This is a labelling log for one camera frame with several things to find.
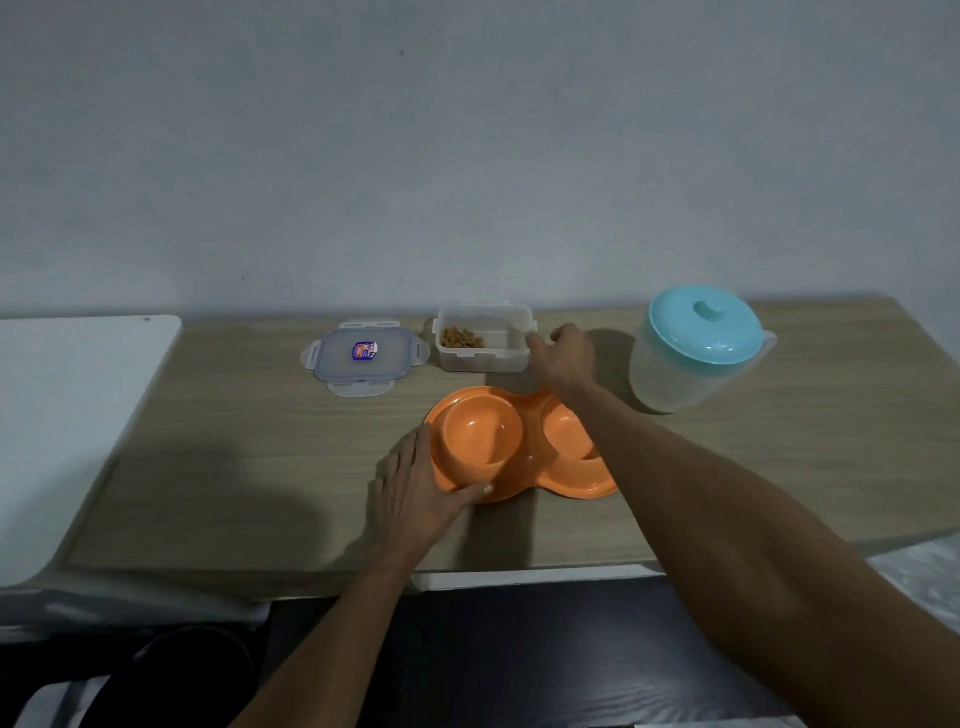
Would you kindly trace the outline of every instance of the forearm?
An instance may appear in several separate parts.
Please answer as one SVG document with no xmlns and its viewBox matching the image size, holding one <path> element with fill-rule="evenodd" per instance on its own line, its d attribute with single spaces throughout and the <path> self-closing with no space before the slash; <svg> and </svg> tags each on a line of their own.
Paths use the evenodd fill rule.
<svg viewBox="0 0 960 728">
<path fill-rule="evenodd" d="M 892 675 L 916 677 L 916 691 L 943 699 L 939 678 L 929 674 L 930 653 L 918 655 L 909 643 L 939 645 L 934 651 L 950 661 L 955 677 L 957 638 L 785 492 L 597 385 L 574 392 L 567 404 L 690 614 L 735 660 L 810 717 L 843 716 L 870 709 L 871 700 L 903 696 L 903 685 L 876 691 Z M 905 641 L 899 635 L 907 630 Z M 869 693 L 859 706 L 856 679 Z M 838 695 L 841 686 L 851 694 Z"/>
<path fill-rule="evenodd" d="M 352 728 L 410 568 L 374 559 L 233 728 Z"/>
</svg>

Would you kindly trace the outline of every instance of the plastic pitcher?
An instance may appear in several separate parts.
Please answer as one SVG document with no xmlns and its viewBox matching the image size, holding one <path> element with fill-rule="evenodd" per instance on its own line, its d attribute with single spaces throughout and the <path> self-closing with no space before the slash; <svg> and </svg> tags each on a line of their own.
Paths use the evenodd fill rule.
<svg viewBox="0 0 960 728">
<path fill-rule="evenodd" d="M 699 404 L 752 369 L 777 344 L 754 310 L 708 286 L 663 291 L 650 304 L 630 357 L 636 397 L 658 412 Z"/>
</svg>

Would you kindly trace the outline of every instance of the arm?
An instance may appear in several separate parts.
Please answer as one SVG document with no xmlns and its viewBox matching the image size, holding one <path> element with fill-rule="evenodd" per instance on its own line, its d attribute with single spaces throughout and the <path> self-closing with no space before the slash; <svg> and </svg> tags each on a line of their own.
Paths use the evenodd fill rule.
<svg viewBox="0 0 960 728">
<path fill-rule="evenodd" d="M 960 725 L 960 637 L 764 478 L 593 381 L 573 325 L 532 366 L 580 418 L 690 615 L 812 725 Z"/>
<path fill-rule="evenodd" d="M 461 511 L 491 488 L 476 483 L 445 493 L 430 461 L 430 425 L 407 435 L 377 482 L 379 539 L 369 565 L 231 728 L 355 725 L 407 579 Z"/>
</svg>

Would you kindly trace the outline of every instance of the container lid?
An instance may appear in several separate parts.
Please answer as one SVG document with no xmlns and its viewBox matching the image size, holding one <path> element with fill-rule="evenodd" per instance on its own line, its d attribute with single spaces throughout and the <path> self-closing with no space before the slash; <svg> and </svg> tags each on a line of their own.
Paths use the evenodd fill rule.
<svg viewBox="0 0 960 728">
<path fill-rule="evenodd" d="M 704 285 L 663 291 L 650 304 L 650 324 L 673 350 L 705 364 L 741 364 L 763 346 L 754 310 L 733 293 Z"/>
<path fill-rule="evenodd" d="M 398 321 L 350 321 L 314 342 L 301 360 L 317 379 L 344 396 L 369 396 L 387 391 L 397 379 L 430 356 L 430 347 Z M 348 394 L 346 385 L 362 383 Z"/>
</svg>

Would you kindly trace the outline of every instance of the blue pitcher lid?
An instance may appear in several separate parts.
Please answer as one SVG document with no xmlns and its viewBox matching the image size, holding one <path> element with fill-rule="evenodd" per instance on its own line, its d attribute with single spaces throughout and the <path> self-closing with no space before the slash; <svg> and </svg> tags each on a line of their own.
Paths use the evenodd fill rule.
<svg viewBox="0 0 960 728">
<path fill-rule="evenodd" d="M 650 304 L 650 324 L 672 349 L 706 364 L 741 364 L 763 346 L 754 310 L 733 293 L 705 285 L 663 291 Z"/>
</svg>

